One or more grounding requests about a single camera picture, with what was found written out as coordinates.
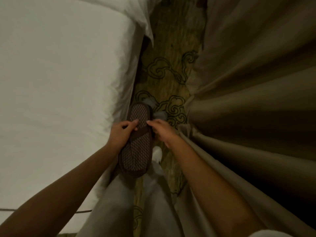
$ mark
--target white sneaker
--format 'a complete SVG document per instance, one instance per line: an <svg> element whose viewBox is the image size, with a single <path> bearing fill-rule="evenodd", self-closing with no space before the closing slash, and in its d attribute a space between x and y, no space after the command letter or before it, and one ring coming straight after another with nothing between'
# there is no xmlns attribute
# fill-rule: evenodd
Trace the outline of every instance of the white sneaker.
<svg viewBox="0 0 316 237"><path fill-rule="evenodd" d="M162 159L162 149L159 146L155 146L153 148L153 157L151 160L160 164L161 159Z"/></svg>

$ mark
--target slipper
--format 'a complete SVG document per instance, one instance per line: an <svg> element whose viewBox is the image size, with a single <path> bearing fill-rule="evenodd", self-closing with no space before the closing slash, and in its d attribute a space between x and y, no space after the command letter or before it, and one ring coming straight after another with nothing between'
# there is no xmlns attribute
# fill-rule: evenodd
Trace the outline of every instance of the slipper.
<svg viewBox="0 0 316 237"><path fill-rule="evenodd" d="M131 135L118 155L118 163L123 174L134 178L144 175L151 164L153 152L153 130L146 121L152 120L151 108L142 102L130 106L127 120L139 120L137 131Z"/></svg>

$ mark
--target floor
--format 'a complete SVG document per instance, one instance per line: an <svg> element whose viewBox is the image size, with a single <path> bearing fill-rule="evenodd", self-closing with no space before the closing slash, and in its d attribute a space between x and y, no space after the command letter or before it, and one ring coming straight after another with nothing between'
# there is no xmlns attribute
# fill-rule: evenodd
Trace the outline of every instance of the floor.
<svg viewBox="0 0 316 237"><path fill-rule="evenodd" d="M153 96L154 111L166 111L168 122L177 127L187 122L184 103L189 97L185 82L198 57L205 17L203 9L195 7L195 0L162 0L151 15L154 47L145 38L138 65L132 102ZM173 154L163 143L161 166L175 202L186 179ZM140 235L143 212L142 178L137 180L134 198L134 236ZM74 237L75 234L60 235Z"/></svg>

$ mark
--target hand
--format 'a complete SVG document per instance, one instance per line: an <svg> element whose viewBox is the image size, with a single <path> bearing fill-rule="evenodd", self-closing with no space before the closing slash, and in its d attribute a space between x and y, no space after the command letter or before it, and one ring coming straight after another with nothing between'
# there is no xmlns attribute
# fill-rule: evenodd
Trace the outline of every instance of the hand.
<svg viewBox="0 0 316 237"><path fill-rule="evenodd" d="M163 141L168 148L170 148L172 139L178 137L174 129L166 121L156 119L147 121L147 124L153 127L153 131L158 136L158 139Z"/></svg>
<svg viewBox="0 0 316 237"><path fill-rule="evenodd" d="M138 123L139 120L134 120L133 122L122 121L114 124L111 128L110 137L106 145L110 146L111 149L113 149L118 154L128 141L131 132L133 130L137 130L136 126Z"/></svg>

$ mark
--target woven mesh pattern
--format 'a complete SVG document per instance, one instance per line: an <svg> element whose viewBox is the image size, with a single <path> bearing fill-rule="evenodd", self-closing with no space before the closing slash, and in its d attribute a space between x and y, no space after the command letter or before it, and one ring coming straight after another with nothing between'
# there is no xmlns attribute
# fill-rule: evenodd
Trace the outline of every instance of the woven mesh pattern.
<svg viewBox="0 0 316 237"><path fill-rule="evenodd" d="M147 121L147 109L144 105L142 104L136 104L133 106L133 109L131 111L131 116L129 118L129 121L133 120L139 120L139 124L137 128L141 128L146 126L146 121Z"/></svg>
<svg viewBox="0 0 316 237"><path fill-rule="evenodd" d="M123 166L126 170L139 171L147 168L149 158L149 133L128 143L122 150Z"/></svg>

